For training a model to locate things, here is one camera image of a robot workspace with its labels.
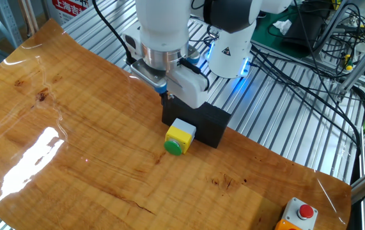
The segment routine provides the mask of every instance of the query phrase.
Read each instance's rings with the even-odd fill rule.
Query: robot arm
[[[236,73],[244,60],[247,62],[260,10],[274,12],[272,6],[282,8],[290,1],[136,0],[139,24],[123,34],[134,58],[139,60],[131,69],[159,93],[168,90],[193,109],[198,108],[208,99],[208,81],[193,67],[180,64],[188,54],[190,14],[203,17],[205,22],[222,29],[210,55],[211,71],[221,77],[238,77]],[[192,8],[192,5],[203,7]],[[219,71],[226,68],[231,71]]]

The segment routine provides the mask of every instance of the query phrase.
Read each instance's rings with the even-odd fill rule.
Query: blue led light
[[[207,59],[209,59],[210,53],[213,51],[214,46],[215,46],[215,42],[212,42],[212,45],[210,46],[210,49],[209,49],[209,52],[208,52],[208,56],[206,57]]]
[[[246,58],[245,59],[245,63],[243,65],[243,67],[242,67],[242,71],[240,72],[241,75],[247,75],[247,73],[245,73],[245,69],[246,69],[248,60],[249,60],[249,58]]]

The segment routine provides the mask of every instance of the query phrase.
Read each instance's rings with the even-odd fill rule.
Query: red sign
[[[77,16],[79,13],[86,9],[86,7],[83,7],[82,5],[79,5],[77,3],[73,3],[69,0],[52,0],[52,2],[56,9],[60,10],[61,12],[65,12],[71,16]]]

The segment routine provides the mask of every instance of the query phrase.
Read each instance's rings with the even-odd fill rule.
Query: robot logo
[[[229,50],[229,47],[226,47],[226,49],[222,50],[222,53],[230,56],[231,55],[231,51]]]

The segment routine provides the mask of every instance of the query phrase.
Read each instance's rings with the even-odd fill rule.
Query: wood grain surface
[[[292,197],[346,229],[349,185],[227,129],[165,152],[160,97],[53,20],[0,64],[0,218],[15,229],[273,229]]]

